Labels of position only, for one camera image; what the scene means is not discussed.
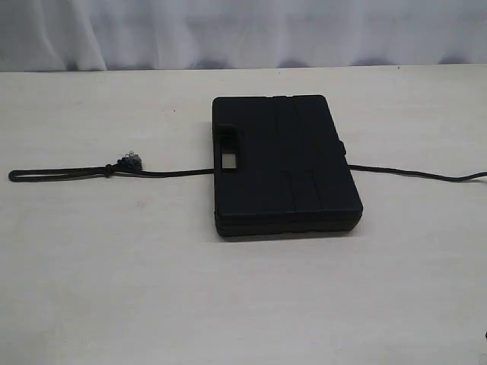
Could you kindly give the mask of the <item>black plastic carrying case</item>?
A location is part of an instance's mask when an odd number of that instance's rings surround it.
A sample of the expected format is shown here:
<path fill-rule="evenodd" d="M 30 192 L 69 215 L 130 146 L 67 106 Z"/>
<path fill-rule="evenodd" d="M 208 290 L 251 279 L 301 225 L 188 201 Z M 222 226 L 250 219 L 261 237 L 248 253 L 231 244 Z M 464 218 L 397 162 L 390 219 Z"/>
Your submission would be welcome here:
<path fill-rule="evenodd" d="M 212 141 L 219 236 L 348 232 L 361 220 L 324 96 L 217 97 Z"/>

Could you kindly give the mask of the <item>white backdrop curtain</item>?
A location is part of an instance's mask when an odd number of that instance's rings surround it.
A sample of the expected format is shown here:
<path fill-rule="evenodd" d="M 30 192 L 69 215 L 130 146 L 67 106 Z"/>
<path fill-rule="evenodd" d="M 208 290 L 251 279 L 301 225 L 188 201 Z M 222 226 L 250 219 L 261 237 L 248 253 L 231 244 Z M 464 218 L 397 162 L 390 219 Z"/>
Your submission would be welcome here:
<path fill-rule="evenodd" d="M 3 1 L 2 71 L 483 63 L 484 1 Z"/>

